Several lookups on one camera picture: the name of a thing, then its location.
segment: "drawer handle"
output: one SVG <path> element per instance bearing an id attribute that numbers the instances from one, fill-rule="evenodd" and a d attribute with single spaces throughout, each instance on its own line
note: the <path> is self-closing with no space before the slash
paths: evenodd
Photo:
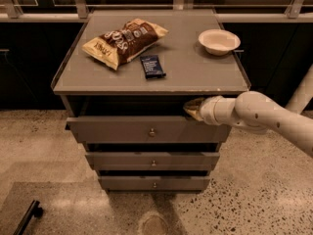
<path id="1" fill-rule="evenodd" d="M 151 136 L 151 137 L 155 137 L 156 136 L 156 131 L 153 128 L 150 129 L 149 136 Z"/>

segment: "white bowl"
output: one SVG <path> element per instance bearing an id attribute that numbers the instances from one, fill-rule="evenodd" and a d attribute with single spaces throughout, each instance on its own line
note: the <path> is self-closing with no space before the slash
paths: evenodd
<path id="1" fill-rule="evenodd" d="M 232 32 L 223 29 L 206 30 L 199 36 L 199 42 L 206 51 L 215 56 L 223 56 L 240 46 L 241 40 Z"/>

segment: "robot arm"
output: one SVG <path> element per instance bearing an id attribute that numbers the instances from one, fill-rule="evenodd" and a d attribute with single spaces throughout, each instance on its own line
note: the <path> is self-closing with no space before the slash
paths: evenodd
<path id="1" fill-rule="evenodd" d="M 236 99 L 198 99 L 184 108 L 207 124 L 228 124 L 258 134 L 272 129 L 313 157 L 313 120 L 282 108 L 259 92 L 248 91 Z"/>

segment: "concrete floor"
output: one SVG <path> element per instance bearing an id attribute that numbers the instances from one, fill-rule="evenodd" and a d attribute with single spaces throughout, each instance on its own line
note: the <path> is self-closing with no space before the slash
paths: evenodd
<path id="1" fill-rule="evenodd" d="M 270 131 L 233 129 L 202 193 L 109 193 L 65 111 L 0 112 L 0 234 L 313 234 L 313 159 Z"/>

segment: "black cabinet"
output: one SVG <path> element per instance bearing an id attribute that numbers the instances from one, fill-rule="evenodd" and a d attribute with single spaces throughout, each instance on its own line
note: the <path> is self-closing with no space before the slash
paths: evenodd
<path id="1" fill-rule="evenodd" d="M 0 23 L 0 109 L 62 109 L 50 88 L 82 23 Z"/>
<path id="2" fill-rule="evenodd" d="M 224 23 L 242 40 L 251 90 L 285 106 L 313 63 L 313 23 Z"/>

